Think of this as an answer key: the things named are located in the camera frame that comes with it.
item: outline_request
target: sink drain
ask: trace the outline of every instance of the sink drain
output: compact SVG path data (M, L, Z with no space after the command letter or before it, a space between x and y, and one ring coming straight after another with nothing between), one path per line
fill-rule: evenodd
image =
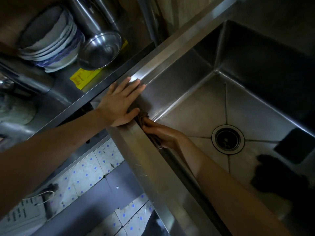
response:
M231 125L217 127L211 138L215 148L227 155L239 153L245 144L242 132Z

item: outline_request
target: stainless steel bowl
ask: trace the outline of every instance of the stainless steel bowl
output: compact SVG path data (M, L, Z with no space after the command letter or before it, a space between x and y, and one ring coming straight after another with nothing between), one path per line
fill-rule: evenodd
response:
M82 69L96 70L111 63L119 54L123 41L117 31L107 31L87 40L79 51L78 63Z

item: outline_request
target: stacked plate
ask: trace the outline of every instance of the stacked plate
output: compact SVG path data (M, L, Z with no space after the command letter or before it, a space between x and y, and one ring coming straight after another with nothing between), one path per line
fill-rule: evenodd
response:
M62 5L55 5L28 24L18 40L18 48L22 59L49 73L73 63L84 41L70 12Z

